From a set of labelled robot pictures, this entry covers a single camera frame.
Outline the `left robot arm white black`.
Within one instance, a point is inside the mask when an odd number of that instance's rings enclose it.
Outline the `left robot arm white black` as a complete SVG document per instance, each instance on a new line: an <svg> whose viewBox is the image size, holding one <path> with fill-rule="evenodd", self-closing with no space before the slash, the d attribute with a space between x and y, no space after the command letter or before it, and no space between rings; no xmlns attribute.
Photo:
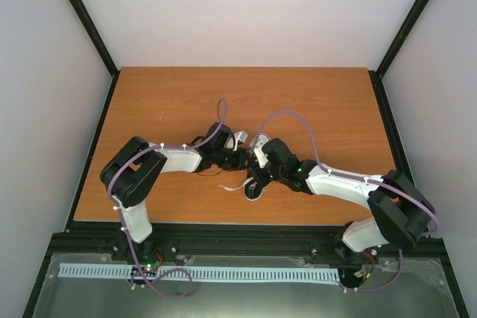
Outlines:
<svg viewBox="0 0 477 318"><path fill-rule="evenodd" d="M181 147L152 144L140 136L132 137L107 163L100 174L121 212L122 230L130 235L129 251L139 260L149 259L155 242L149 238L152 225L145 199L158 176L169 172L200 173L216 166L223 171L245 169L245 131L233 132L228 126L214 123L208 133Z"/></svg>

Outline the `black white sneaker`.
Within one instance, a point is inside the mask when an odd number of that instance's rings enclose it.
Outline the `black white sneaker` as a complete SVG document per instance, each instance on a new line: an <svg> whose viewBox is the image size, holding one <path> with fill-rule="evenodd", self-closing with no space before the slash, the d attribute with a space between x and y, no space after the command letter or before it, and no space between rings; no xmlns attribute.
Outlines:
<svg viewBox="0 0 477 318"><path fill-rule="evenodd" d="M270 138L271 137L265 133L260 133L262 135L266 135ZM247 163L247 179L244 182L243 186L243 193L244 196L247 200L249 201L257 201L264 193L265 188L260 188L256 183L252 182L252 177L251 177L251 167L254 164L258 164L258 162L255 160L255 158L250 154L249 149L247 150L248 153L248 163Z"/></svg>

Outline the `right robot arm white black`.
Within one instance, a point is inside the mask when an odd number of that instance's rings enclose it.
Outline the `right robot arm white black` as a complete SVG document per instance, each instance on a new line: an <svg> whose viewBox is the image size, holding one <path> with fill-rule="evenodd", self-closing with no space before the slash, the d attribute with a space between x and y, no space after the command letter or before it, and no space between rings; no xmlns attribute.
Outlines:
<svg viewBox="0 0 477 318"><path fill-rule="evenodd" d="M343 262L379 245L414 249L435 213L430 202L399 171L368 176L315 160L301 161L285 142L265 134L253 138L249 154L250 183L244 190L249 200L259 199L270 182L279 182L292 191L336 197L371 212L366 220L345 223L335 236L334 251Z"/></svg>

